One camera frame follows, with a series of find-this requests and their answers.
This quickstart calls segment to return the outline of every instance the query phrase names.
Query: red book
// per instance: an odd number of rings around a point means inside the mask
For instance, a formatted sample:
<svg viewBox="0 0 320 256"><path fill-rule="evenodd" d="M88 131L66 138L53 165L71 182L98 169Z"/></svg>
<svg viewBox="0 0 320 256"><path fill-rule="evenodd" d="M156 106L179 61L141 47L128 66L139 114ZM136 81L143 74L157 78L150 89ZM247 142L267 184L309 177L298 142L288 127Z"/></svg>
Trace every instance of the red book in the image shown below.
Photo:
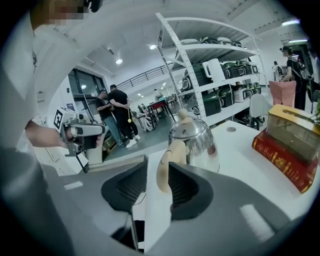
<svg viewBox="0 0 320 256"><path fill-rule="evenodd" d="M301 194L311 187L318 167L317 156L309 164L301 161L285 146L269 136L267 129L254 137L252 147L273 163Z"/></svg>

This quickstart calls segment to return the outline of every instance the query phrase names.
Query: railing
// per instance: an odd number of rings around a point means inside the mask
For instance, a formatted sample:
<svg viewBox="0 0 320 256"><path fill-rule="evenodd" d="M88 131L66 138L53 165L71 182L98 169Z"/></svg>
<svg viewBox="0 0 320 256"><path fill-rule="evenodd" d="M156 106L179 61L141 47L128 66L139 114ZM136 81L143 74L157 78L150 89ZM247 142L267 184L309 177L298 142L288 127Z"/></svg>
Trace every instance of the railing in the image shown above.
<svg viewBox="0 0 320 256"><path fill-rule="evenodd" d="M141 84L145 81L151 80L152 78L156 78L158 76L162 76L167 73L168 73L168 71L166 69L166 66L164 66L164 65L159 66L159 67L151 69L147 72L138 74L137 76L118 84L116 87L119 90L125 91L129 88L132 88L132 87L138 85L138 84Z"/></svg>

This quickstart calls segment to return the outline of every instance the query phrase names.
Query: teapot lid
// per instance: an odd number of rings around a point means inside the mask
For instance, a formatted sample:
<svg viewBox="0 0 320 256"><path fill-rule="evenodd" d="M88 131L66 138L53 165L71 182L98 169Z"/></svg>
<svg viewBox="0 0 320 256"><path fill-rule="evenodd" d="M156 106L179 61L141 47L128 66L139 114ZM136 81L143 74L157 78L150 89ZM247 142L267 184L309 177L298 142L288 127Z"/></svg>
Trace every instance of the teapot lid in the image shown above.
<svg viewBox="0 0 320 256"><path fill-rule="evenodd" d="M185 139L201 133L208 126L199 119L188 117L188 112L185 109L180 109L178 112L180 121L176 122L169 131L169 136L175 139Z"/></svg>

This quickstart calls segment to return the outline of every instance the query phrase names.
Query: robotic arm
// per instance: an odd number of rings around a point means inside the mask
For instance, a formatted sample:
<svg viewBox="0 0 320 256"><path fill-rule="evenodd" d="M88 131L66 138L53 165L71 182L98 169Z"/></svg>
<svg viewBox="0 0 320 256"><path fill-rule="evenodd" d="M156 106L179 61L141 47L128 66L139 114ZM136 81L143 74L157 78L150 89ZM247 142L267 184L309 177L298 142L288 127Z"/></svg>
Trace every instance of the robotic arm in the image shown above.
<svg viewBox="0 0 320 256"><path fill-rule="evenodd" d="M56 110L53 124L69 150L66 157L76 157L84 150L94 149L97 136L105 133L103 125L88 123L87 119L85 115L68 108L60 107ZM72 140L68 140L67 130L70 130Z"/></svg>

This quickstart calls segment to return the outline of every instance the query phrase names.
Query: white shelving unit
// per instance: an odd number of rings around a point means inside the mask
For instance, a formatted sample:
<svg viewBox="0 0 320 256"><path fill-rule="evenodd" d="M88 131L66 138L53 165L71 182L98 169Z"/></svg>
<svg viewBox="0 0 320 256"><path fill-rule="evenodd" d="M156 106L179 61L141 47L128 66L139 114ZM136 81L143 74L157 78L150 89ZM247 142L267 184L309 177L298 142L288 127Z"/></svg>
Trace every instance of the white shelving unit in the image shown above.
<svg viewBox="0 0 320 256"><path fill-rule="evenodd" d="M215 20L193 17L164 18L160 13L156 13L156 16L158 17L161 25L157 48L163 58L163 61L166 63L166 58L163 55L163 50L173 47L176 47L176 49L178 50L176 58L170 59L170 61L173 61L174 64L171 69L167 67L169 74L171 74L172 71L186 68L193 86L192 90L188 90L178 94L179 90L177 84L174 81L173 76L171 75L173 87L178 96L180 107L183 107L180 97L186 94L194 93L200 111L200 117L209 126L227 119L249 107L250 100L247 99L244 102L236 102L229 107L222 108L222 111L220 113L206 116L204 102L202 99L202 92L209 89L217 88L219 86L233 84L238 81L240 82L250 80L256 77L257 74L244 75L242 77L235 77L226 79L224 81L212 82L203 86L199 86L193 66L202 64L203 62L207 62L212 59L219 59L220 62L227 62L240 61L252 56L260 57L259 49L253 36L237 27ZM183 39L200 39L203 37L225 37L229 38L233 42L239 42L245 38L250 37L256 46L256 51L223 44L182 45L180 42L180 40ZM267 85L268 81L265 76L263 62L261 61L261 63L263 70L260 70L259 75L264 76L265 83Z"/></svg>

